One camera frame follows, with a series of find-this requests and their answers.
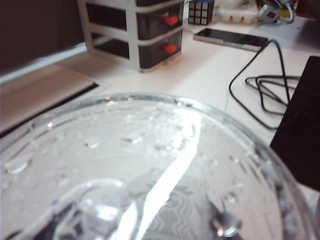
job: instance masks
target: smartphone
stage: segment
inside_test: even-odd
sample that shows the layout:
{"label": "smartphone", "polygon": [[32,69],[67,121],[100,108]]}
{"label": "smartphone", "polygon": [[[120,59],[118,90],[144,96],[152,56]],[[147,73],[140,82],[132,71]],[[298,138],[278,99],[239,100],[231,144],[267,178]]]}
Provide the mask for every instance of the smartphone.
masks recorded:
{"label": "smartphone", "polygon": [[219,44],[254,52],[259,51],[261,47],[268,41],[268,38],[262,36],[221,31],[211,28],[205,28],[196,33],[193,35],[193,39],[206,43]]}

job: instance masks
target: phone screen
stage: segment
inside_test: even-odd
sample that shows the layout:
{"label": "phone screen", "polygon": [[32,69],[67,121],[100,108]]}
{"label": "phone screen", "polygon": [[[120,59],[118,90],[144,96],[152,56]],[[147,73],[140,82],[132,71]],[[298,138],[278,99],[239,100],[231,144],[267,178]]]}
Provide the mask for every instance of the phone screen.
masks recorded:
{"label": "phone screen", "polygon": [[223,40],[226,43],[235,43],[239,45],[252,45],[262,47],[268,39],[266,37],[241,34],[230,31],[221,31],[211,28],[205,28],[198,32],[196,36]]}

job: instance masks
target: red drawer handle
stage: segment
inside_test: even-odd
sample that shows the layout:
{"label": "red drawer handle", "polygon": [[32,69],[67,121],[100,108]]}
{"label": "red drawer handle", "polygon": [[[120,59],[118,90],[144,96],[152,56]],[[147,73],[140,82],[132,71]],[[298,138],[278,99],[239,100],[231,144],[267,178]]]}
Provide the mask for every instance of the red drawer handle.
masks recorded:
{"label": "red drawer handle", "polygon": [[161,18],[161,21],[163,22],[163,23],[166,23],[166,24],[168,24],[168,25],[170,25],[170,26],[173,26],[173,25],[175,25],[177,22],[178,22],[178,17],[177,16],[163,16],[162,18]]}
{"label": "red drawer handle", "polygon": [[165,50],[168,54],[173,54],[175,51],[177,51],[177,45],[174,44],[162,44],[161,45],[162,49]]}

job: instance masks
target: desk surface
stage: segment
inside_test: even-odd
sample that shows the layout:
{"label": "desk surface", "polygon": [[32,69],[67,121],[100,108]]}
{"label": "desk surface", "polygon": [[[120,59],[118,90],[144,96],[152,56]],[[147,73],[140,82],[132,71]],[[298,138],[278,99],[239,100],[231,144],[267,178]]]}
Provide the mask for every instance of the desk surface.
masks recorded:
{"label": "desk surface", "polygon": [[[204,26],[187,24],[184,17],[182,54],[168,64],[149,73],[140,73],[102,59],[81,53],[54,64],[56,71],[74,73],[81,76],[81,81],[95,82],[99,87],[82,95],[108,95],[120,92],[149,92],[184,96],[211,105],[237,119],[267,145],[270,144],[275,131],[267,130],[256,122],[236,103],[228,92],[231,79],[254,56],[254,52],[214,45],[193,40],[193,34]],[[280,43],[288,75],[300,76],[311,55],[320,56],[319,25],[312,20],[296,17],[289,25],[246,25],[236,23],[211,23],[208,28],[258,35],[275,39]],[[234,83],[234,93],[259,117],[270,125],[277,126],[281,118],[264,113],[260,107],[259,96],[245,86],[244,79],[262,74],[280,74],[280,61],[277,49],[270,45],[256,61]],[[276,92],[285,96],[284,90]],[[273,102],[266,102],[277,110],[284,109]],[[303,188],[311,205],[318,193]]]}

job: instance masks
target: clear glass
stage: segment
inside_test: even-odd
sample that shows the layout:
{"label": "clear glass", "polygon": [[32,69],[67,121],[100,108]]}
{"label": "clear glass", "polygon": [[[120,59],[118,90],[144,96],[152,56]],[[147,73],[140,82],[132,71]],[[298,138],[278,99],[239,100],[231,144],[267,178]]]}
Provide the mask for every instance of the clear glass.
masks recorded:
{"label": "clear glass", "polygon": [[1,141],[1,237],[312,240],[278,157],[229,116],[183,97],[74,101]]}

